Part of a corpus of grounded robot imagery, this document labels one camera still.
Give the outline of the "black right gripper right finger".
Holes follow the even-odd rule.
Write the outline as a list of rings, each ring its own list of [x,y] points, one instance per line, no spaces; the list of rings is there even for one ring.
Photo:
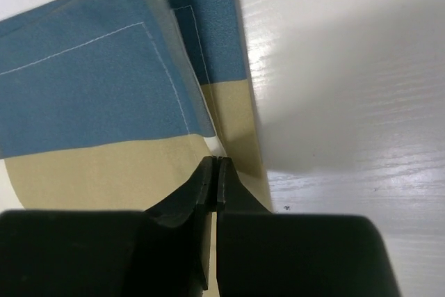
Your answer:
[[[399,296],[366,217],[274,214],[219,162],[216,278],[221,296]]]

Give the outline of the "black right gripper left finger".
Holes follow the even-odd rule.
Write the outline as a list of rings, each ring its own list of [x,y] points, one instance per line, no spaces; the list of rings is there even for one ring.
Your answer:
[[[2,296],[201,296],[209,286],[213,159],[144,211],[1,215]]]

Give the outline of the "blue beige striped placemat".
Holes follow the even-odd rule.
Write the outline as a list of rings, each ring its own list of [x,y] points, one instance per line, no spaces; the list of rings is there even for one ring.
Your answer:
[[[1,21],[1,209],[145,209],[206,156],[271,208],[237,0],[54,0]]]

